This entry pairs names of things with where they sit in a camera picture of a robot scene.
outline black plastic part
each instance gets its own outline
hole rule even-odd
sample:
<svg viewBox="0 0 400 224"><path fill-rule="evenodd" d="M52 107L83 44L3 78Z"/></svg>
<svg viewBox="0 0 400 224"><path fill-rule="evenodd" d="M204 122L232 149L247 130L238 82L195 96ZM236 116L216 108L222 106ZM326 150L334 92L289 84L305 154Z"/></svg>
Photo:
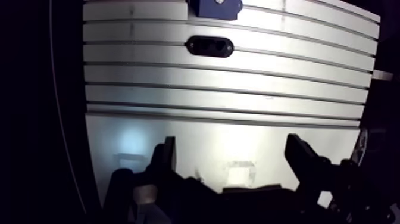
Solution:
<svg viewBox="0 0 400 224"><path fill-rule="evenodd" d="M235 49L230 39L214 36L192 36L185 46L193 55L218 58L229 57Z"/></svg>

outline white surface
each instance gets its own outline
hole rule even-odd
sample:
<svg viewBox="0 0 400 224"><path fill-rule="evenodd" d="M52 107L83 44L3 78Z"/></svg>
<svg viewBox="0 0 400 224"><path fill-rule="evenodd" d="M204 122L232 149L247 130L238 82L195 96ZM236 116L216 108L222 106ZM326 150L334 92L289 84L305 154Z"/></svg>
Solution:
<svg viewBox="0 0 400 224"><path fill-rule="evenodd" d="M86 82L147 83L289 94L364 103L368 91L263 74L142 66L85 66Z"/></svg>
<svg viewBox="0 0 400 224"><path fill-rule="evenodd" d="M268 95L126 86L86 86L86 99L88 101L179 105L265 113L313 114L353 119L360 118L364 109L361 105Z"/></svg>
<svg viewBox="0 0 400 224"><path fill-rule="evenodd" d="M296 189L298 180L284 157L286 137L297 133L321 156L339 164L349 158L358 130L307 129L224 125L172 120L129 119L86 116L93 170L103 202L110 176L121 167L118 154L143 155L142 171L154 146L166 136L176 137L176 171L184 178L199 173L204 184L216 192L226 186L228 167L233 161L251 161L255 166L252 188L281 184Z"/></svg>
<svg viewBox="0 0 400 224"><path fill-rule="evenodd" d="M235 47L300 55L364 70L372 70L374 64L374 58L366 55L320 43L247 30L165 23L113 23L83 26L84 41L161 41L183 43L195 35L221 36L230 39Z"/></svg>
<svg viewBox="0 0 400 224"><path fill-rule="evenodd" d="M266 54L234 51L228 58L201 57L189 53L184 46L155 45L85 45L83 59L91 61L171 63L177 65L213 66L283 73L293 76L369 85L371 76L360 71L321 63Z"/></svg>
<svg viewBox="0 0 400 224"><path fill-rule="evenodd" d="M338 125L357 127L360 122L356 120L339 120L339 119L322 119L313 117L295 117L269 114L254 114L254 113L233 113L233 112L218 112L204 110L182 110L172 108L153 108L153 107L129 107L129 106L114 106L114 105L98 105L88 104L88 111L124 111L137 112L148 114L164 114L167 116L177 117L198 117L205 119L224 119L230 121L244 122L278 122L286 124L303 124L303 125Z"/></svg>

